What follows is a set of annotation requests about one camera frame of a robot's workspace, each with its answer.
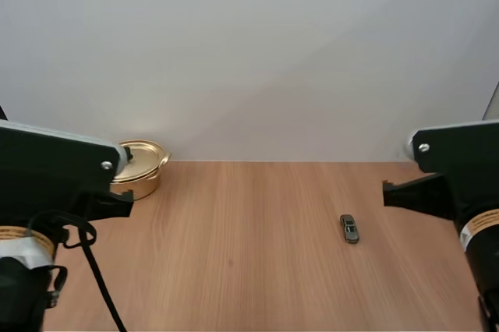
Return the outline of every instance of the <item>gold tin can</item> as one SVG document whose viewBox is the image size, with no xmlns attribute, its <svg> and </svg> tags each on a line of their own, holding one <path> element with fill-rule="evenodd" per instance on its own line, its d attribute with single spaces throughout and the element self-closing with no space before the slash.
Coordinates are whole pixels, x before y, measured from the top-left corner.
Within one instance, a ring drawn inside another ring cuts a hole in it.
<svg viewBox="0 0 499 332">
<path fill-rule="evenodd" d="M 121 194 L 133 191 L 133 199 L 140 200 L 150 195 L 159 186 L 161 169 L 168 162 L 170 153 L 153 141 L 130 140 L 119 143 L 129 147 L 133 158 L 111 184 L 111 192 Z"/>
</svg>

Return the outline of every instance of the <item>wood grain surface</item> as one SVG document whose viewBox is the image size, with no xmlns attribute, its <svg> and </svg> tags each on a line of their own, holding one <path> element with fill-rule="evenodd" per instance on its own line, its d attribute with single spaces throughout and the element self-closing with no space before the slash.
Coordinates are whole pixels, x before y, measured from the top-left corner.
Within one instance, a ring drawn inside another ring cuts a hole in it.
<svg viewBox="0 0 499 332">
<path fill-rule="evenodd" d="M 412 164 L 172 162 L 94 254 L 129 330 L 479 330 L 451 222 L 383 207 Z M 358 245 L 346 244 L 352 214 Z M 80 249 L 45 330 L 115 330 Z"/>
</svg>

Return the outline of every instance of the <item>toy car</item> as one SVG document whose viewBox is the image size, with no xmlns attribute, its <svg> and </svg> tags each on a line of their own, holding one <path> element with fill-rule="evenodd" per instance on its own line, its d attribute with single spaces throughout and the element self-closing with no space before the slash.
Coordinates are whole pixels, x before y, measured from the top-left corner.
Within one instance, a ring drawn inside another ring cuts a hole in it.
<svg viewBox="0 0 499 332">
<path fill-rule="evenodd" d="M 340 223 L 343 227 L 343 236 L 349 244 L 359 242 L 359 232 L 357 231 L 356 221 L 352 215 L 344 214 L 340 216 Z"/>
</svg>

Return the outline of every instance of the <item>white wall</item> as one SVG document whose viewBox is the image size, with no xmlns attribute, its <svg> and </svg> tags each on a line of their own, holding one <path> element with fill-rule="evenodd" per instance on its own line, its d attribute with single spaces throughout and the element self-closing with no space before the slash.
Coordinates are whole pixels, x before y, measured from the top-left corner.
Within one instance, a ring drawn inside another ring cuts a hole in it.
<svg viewBox="0 0 499 332">
<path fill-rule="evenodd" d="M 10 119 L 183 159 L 397 159 L 498 58 L 499 0 L 0 0 Z"/>
</svg>

